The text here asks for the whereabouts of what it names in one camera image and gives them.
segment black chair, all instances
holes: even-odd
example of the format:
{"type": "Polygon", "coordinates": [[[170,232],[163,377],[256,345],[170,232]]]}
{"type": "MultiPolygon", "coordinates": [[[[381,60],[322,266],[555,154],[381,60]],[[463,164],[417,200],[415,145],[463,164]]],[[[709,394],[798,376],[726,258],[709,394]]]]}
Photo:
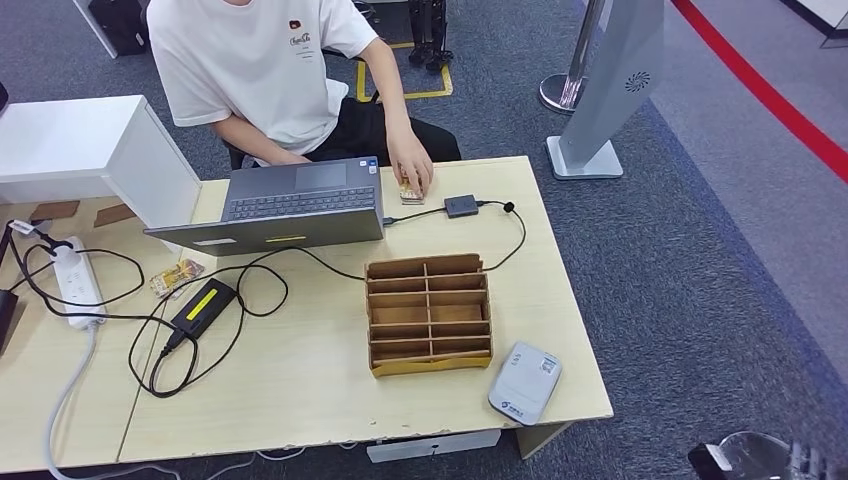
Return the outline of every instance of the black chair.
{"type": "MultiPolygon", "coordinates": [[[[347,58],[347,57],[344,56],[344,54],[337,52],[335,50],[322,49],[321,52],[324,55],[347,58]]],[[[351,60],[356,60],[358,62],[364,62],[364,60],[362,60],[359,57],[353,57],[351,60]]],[[[374,96],[371,97],[370,102],[376,103],[377,100],[379,99],[379,97],[380,97],[380,92],[375,91],[374,96]]],[[[232,167],[233,170],[239,170],[240,168],[242,168],[242,166],[244,165],[244,159],[245,159],[245,157],[247,157],[248,154],[246,152],[244,152],[243,150],[239,149],[238,147],[236,147],[235,145],[231,144],[230,142],[224,140],[223,138],[221,139],[221,142],[224,143],[224,146],[227,147],[227,152],[230,154],[230,167],[232,167]]],[[[256,163],[256,162],[253,162],[253,165],[251,165],[251,167],[258,167],[258,166],[259,166],[259,164],[256,163]]]]}

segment white cable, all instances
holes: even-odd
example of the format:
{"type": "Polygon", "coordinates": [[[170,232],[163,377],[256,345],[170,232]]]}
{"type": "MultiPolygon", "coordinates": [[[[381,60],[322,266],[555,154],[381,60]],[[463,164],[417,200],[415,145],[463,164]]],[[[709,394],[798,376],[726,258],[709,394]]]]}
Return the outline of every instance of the white cable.
{"type": "Polygon", "coordinates": [[[250,456],[250,460],[248,460],[248,461],[246,461],[246,462],[242,462],[242,463],[237,463],[237,464],[235,464],[235,465],[230,465],[229,467],[227,467],[227,468],[225,468],[225,469],[223,469],[223,470],[218,471],[218,473],[215,473],[214,475],[212,475],[211,477],[207,478],[206,480],[215,480],[216,478],[218,478],[218,477],[220,477],[221,475],[223,475],[223,474],[225,474],[225,473],[229,472],[230,470],[235,470],[235,469],[237,469],[237,468],[242,468],[242,467],[249,467],[249,466],[251,466],[251,465],[253,464],[253,462],[254,462],[255,460],[256,460],[256,454],[254,453],[253,455],[251,455],[251,456],[250,456]]]}
{"type": "Polygon", "coordinates": [[[80,377],[82,376],[82,372],[85,371],[85,368],[88,366],[88,363],[91,361],[91,357],[94,355],[94,345],[97,340],[97,324],[92,323],[89,325],[85,331],[88,333],[88,351],[83,356],[79,365],[77,365],[77,369],[74,371],[74,374],[71,376],[71,380],[65,385],[65,388],[62,389],[62,393],[59,394],[59,400],[56,402],[56,405],[53,406],[53,410],[50,412],[50,416],[47,418],[47,430],[44,432],[44,460],[47,462],[47,469],[50,470],[50,473],[57,480],[104,480],[107,478],[120,477],[122,475],[129,475],[130,473],[135,473],[140,470],[158,470],[162,473],[167,473],[169,475],[173,475],[176,480],[182,480],[180,474],[173,471],[168,470],[167,468],[162,468],[158,465],[138,465],[132,468],[128,468],[126,470],[121,470],[118,472],[112,473],[103,473],[100,475],[95,475],[93,477],[87,478],[73,478],[68,477],[62,474],[59,471],[59,467],[56,466],[56,462],[53,460],[53,452],[50,448],[53,439],[53,426],[56,423],[56,417],[59,416],[59,411],[62,409],[62,405],[68,400],[68,397],[71,394],[71,391],[76,386],[80,377]]]}
{"type": "Polygon", "coordinates": [[[285,455],[285,456],[282,456],[282,457],[272,457],[272,456],[265,454],[265,453],[262,453],[262,452],[256,452],[256,454],[259,455],[260,457],[264,458],[265,460],[270,460],[272,462],[280,462],[280,461],[283,461],[283,460],[292,459],[292,458],[300,455],[301,453],[303,453],[305,451],[306,451],[306,447],[301,447],[300,450],[292,453],[291,455],[285,455]]]}
{"type": "MultiPolygon", "coordinates": [[[[87,349],[85,355],[83,356],[82,360],[80,361],[79,365],[77,365],[76,370],[74,370],[73,375],[71,375],[70,381],[68,381],[68,383],[65,385],[65,388],[63,388],[62,392],[59,394],[59,399],[56,402],[56,405],[53,406],[53,410],[50,411],[50,416],[47,418],[47,429],[44,432],[44,460],[47,462],[47,469],[50,471],[50,473],[53,475],[53,477],[55,477],[57,480],[105,480],[107,478],[120,477],[120,476],[123,476],[123,475],[129,475],[131,473],[135,473],[135,472],[138,472],[138,471],[141,471],[141,470],[148,470],[148,469],[157,470],[159,472],[166,473],[168,475],[172,475],[176,480],[182,480],[182,477],[180,477],[179,472],[176,472],[174,470],[169,470],[167,468],[160,467],[159,465],[155,465],[155,464],[137,465],[135,467],[128,468],[128,469],[125,469],[125,470],[119,470],[117,472],[111,472],[111,473],[103,473],[103,474],[100,474],[100,475],[95,475],[93,477],[86,477],[86,478],[68,477],[68,476],[64,475],[62,472],[60,472],[59,467],[56,466],[56,462],[53,460],[53,451],[52,451],[52,448],[51,448],[51,444],[53,443],[52,442],[52,440],[53,440],[53,427],[56,423],[56,418],[59,416],[59,411],[62,410],[62,405],[64,405],[65,402],[68,400],[68,397],[71,395],[71,391],[73,391],[77,382],[79,382],[79,379],[82,376],[82,373],[85,371],[86,367],[88,367],[88,364],[91,361],[91,357],[94,356],[94,347],[95,347],[96,341],[97,341],[97,326],[98,326],[97,323],[92,323],[85,329],[85,331],[88,333],[88,349],[87,349]]],[[[346,450],[349,450],[350,448],[353,448],[355,446],[356,446],[355,443],[350,447],[345,447],[344,445],[341,445],[341,447],[345,448],[346,450]]],[[[217,473],[213,474],[211,477],[207,478],[206,480],[215,480],[216,478],[220,477],[221,475],[223,475],[223,474],[225,474],[225,473],[227,473],[231,470],[235,470],[235,469],[243,468],[243,467],[249,467],[256,460],[256,455],[259,455],[260,457],[264,458],[265,460],[270,460],[272,462],[279,462],[279,461],[282,461],[282,460],[289,460],[291,458],[294,458],[294,457],[300,455],[301,453],[303,453],[305,450],[306,450],[306,448],[304,447],[304,448],[301,448],[300,450],[298,450],[295,453],[292,453],[290,455],[286,455],[286,456],[283,456],[283,457],[272,457],[272,456],[266,455],[262,452],[256,452],[255,454],[251,455],[250,460],[248,460],[246,462],[242,462],[242,463],[237,463],[235,465],[230,465],[229,467],[227,467],[223,470],[220,470],[217,473]]]]}

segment white device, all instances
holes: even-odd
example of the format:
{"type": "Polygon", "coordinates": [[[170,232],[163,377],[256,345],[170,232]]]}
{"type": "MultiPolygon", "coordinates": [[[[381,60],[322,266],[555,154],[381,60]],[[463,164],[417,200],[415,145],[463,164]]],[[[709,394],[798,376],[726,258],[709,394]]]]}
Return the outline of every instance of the white device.
{"type": "MultiPolygon", "coordinates": [[[[101,303],[103,299],[100,296],[97,281],[94,279],[94,272],[91,270],[88,256],[77,253],[84,248],[82,242],[77,237],[69,237],[65,241],[74,246],[73,250],[61,246],[56,249],[56,258],[53,259],[53,269],[56,271],[56,281],[59,283],[62,300],[85,304],[101,303]]],[[[103,314],[106,313],[106,309],[103,306],[77,307],[65,305],[65,313],[103,314]]],[[[102,323],[103,319],[96,316],[71,317],[68,318],[68,322],[72,327],[81,330],[92,323],[102,323]]]]}
{"type": "Polygon", "coordinates": [[[489,403],[522,425],[535,425],[561,373],[558,358],[517,342],[489,391],[489,403]]]}

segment snack package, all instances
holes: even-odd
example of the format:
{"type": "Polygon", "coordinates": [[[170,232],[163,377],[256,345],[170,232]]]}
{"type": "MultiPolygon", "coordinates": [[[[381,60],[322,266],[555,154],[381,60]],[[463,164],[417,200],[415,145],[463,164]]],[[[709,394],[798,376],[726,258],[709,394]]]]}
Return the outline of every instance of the snack package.
{"type": "Polygon", "coordinates": [[[404,205],[423,205],[424,197],[415,193],[415,190],[412,189],[412,185],[410,185],[409,178],[407,178],[403,167],[400,169],[400,174],[402,177],[399,187],[401,203],[404,205]]]}
{"type": "MultiPolygon", "coordinates": [[[[151,278],[150,289],[153,290],[156,297],[162,298],[176,290],[184,283],[203,275],[204,270],[206,270],[206,268],[194,260],[182,260],[180,263],[151,278]]],[[[178,291],[171,298],[179,297],[183,294],[183,292],[185,292],[185,290],[186,289],[178,291]]]]}

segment floor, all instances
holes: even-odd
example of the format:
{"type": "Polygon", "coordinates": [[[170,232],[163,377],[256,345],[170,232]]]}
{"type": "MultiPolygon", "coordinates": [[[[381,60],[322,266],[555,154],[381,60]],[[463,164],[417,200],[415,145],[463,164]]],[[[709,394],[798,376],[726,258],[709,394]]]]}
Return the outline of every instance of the floor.
{"type": "MultiPolygon", "coordinates": [[[[696,4],[846,145],[848,90],[838,86],[848,49],[817,50],[820,34],[777,1],[696,4]],[[754,14],[759,22],[743,22],[754,14]],[[762,27],[772,24],[781,35],[762,27]]],[[[848,273],[840,269],[848,260],[848,187],[671,6],[664,81],[613,138],[625,176],[557,182],[543,140],[564,119],[535,92],[553,66],[564,69],[581,3],[448,6],[455,92],[410,101],[410,111],[456,132],[467,158],[529,155],[615,418],[575,425],[527,462],[507,434],[493,449],[381,465],[362,447],[313,448],[222,478],[688,479],[689,449],[741,429],[808,441],[848,465],[848,352],[839,348],[848,344],[848,273]],[[542,20],[530,28],[518,18],[542,20]]],[[[384,36],[407,41],[402,8],[381,6],[379,16],[384,36]]],[[[328,64],[331,76],[353,84],[350,62],[328,64]]],[[[0,0],[0,79],[21,102],[144,94],[203,178],[227,175],[208,129],[171,124],[151,57],[110,60],[70,2],[0,0]]],[[[409,89],[433,86],[406,67],[404,79],[409,89]]],[[[194,480],[244,458],[163,463],[194,480]]]]}

